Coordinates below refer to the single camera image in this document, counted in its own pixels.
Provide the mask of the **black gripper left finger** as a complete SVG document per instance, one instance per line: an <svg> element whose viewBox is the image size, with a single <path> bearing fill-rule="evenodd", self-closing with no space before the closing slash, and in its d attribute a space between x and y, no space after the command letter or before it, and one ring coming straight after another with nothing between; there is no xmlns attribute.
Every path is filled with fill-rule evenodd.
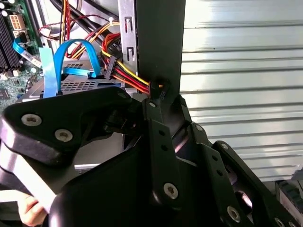
<svg viewBox="0 0 303 227"><path fill-rule="evenodd" d="M115 132L130 137L125 152L137 148L150 155L155 200L179 210L177 186L181 181L170 131L162 121L160 100L139 102L118 87L7 107L0 120L0 139L1 151L9 156L1 159L1 167L14 174L50 212L59 193L52 191L34 166L55 178L71 165L80 148Z"/></svg>

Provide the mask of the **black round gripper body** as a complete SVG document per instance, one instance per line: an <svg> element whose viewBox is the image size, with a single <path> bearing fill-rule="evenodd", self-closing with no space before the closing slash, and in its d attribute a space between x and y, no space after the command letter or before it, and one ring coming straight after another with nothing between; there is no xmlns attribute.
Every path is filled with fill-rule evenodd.
<svg viewBox="0 0 303 227"><path fill-rule="evenodd" d="M220 227L210 190L196 166L176 159L181 208L160 205L152 194L150 155L124 152L71 180L55 198L51 227Z"/></svg>

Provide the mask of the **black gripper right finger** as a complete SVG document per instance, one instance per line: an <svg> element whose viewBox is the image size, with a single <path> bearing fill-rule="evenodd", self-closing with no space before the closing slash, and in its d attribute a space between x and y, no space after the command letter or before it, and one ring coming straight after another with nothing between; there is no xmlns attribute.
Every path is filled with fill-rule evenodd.
<svg viewBox="0 0 303 227"><path fill-rule="evenodd" d="M185 199L178 227L296 227L298 222L229 144L210 142L175 98L173 142Z"/></svg>

